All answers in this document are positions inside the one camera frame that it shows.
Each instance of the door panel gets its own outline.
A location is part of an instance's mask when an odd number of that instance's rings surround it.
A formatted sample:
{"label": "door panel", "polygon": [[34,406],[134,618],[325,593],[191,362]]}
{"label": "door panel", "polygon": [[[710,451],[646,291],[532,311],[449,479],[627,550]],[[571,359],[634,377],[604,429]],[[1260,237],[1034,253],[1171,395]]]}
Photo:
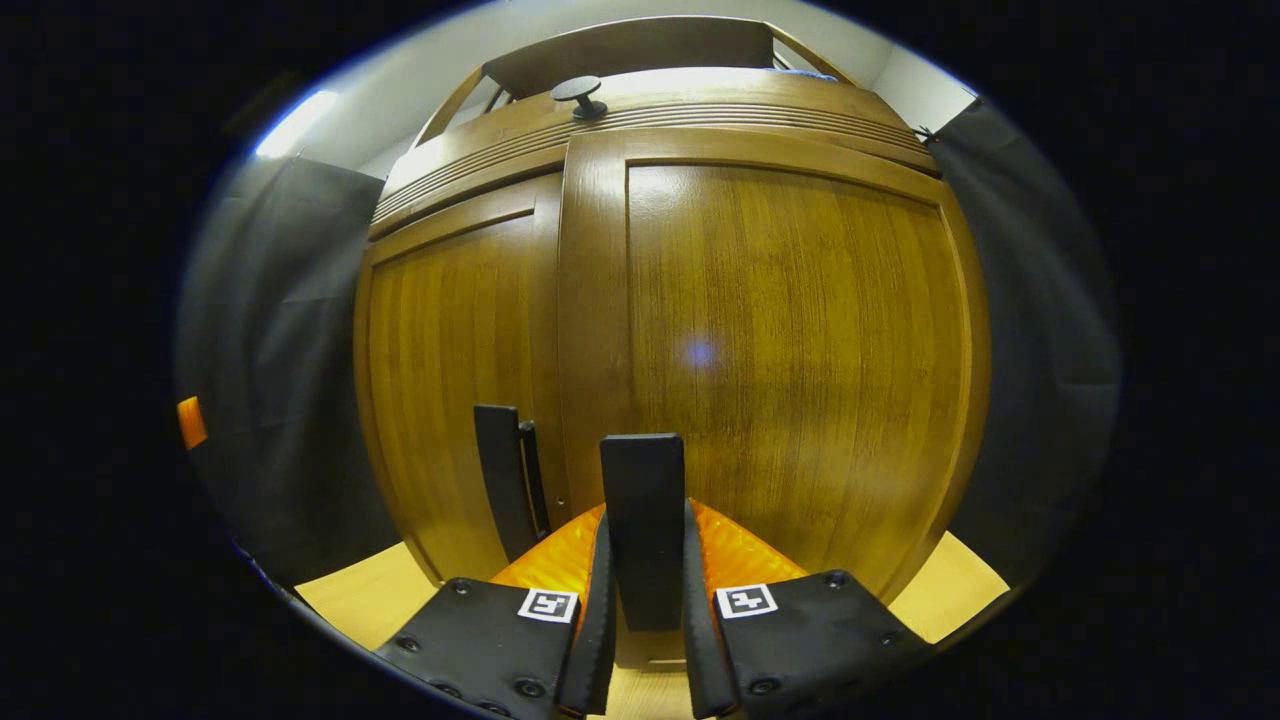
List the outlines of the door panel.
{"label": "door panel", "polygon": [[689,495],[892,600],[946,529],[986,414],[986,301],[950,193],[744,131],[582,136],[567,158],[573,502],[600,497],[600,437],[678,432]]}
{"label": "door panel", "polygon": [[[367,374],[371,454],[380,455],[383,493],[406,544],[438,582],[488,579],[507,565],[475,405],[515,406],[534,420],[547,492],[566,492],[554,332],[559,181],[493,191],[366,256],[357,357],[367,365],[357,375]],[[554,501],[549,510],[553,527],[564,521]]]}

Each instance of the orange object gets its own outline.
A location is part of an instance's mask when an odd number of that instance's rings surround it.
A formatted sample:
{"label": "orange object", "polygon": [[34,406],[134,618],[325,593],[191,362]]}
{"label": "orange object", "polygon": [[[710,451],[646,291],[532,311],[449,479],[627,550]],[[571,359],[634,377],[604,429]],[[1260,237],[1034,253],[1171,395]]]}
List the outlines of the orange object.
{"label": "orange object", "polygon": [[209,439],[205,419],[200,415],[200,401],[195,396],[178,404],[178,424],[182,427],[182,441],[187,450]]}
{"label": "orange object", "polygon": [[591,560],[595,557],[595,532],[600,527],[602,515],[604,505],[596,505],[573,518],[489,582],[513,588],[576,592],[582,603],[573,628],[576,639],[590,601],[588,589],[591,587]]}
{"label": "orange object", "polygon": [[760,583],[781,583],[808,577],[804,568],[753,536],[726,515],[689,498],[703,543],[703,580],[707,605],[716,616],[717,588],[736,588]]}

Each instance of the wooden floor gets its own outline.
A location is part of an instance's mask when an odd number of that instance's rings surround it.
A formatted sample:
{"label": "wooden floor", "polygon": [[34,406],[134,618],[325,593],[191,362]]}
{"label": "wooden floor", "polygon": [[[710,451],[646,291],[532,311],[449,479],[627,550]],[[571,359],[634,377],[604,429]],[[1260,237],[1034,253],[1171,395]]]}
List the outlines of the wooden floor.
{"label": "wooden floor", "polygon": [[[403,543],[294,589],[366,650],[387,642],[435,594]],[[888,609],[915,634],[936,643],[1007,591],[1000,575],[946,533]],[[614,667],[608,705],[611,719],[692,717],[684,666],[660,671]]]}

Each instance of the cabinet knob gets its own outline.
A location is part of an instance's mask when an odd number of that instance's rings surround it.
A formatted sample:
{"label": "cabinet knob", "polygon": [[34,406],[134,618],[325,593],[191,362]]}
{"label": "cabinet knob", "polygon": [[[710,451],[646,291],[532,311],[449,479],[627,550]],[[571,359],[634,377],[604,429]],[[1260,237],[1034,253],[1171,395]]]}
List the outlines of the cabinet knob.
{"label": "cabinet knob", "polygon": [[577,108],[573,108],[573,117],[580,120],[590,120],[591,118],[603,115],[609,109],[604,102],[588,97],[588,95],[599,88],[600,78],[595,76],[576,77],[553,87],[552,100],[557,102],[577,100]]}

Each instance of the black curtain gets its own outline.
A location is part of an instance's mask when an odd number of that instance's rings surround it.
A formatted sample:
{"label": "black curtain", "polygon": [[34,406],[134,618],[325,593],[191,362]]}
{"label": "black curtain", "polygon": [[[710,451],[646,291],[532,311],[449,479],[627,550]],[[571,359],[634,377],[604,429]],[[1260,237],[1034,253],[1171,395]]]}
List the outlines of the black curtain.
{"label": "black curtain", "polygon": [[236,542],[282,585],[399,541],[356,409],[352,313],[383,182],[302,158],[255,160],[216,191],[175,328],[191,452]]}
{"label": "black curtain", "polygon": [[1019,589],[1102,470],[1120,396],[1115,293],[1071,190],[989,102],[929,150],[973,233],[991,314],[991,409],[950,529]]}

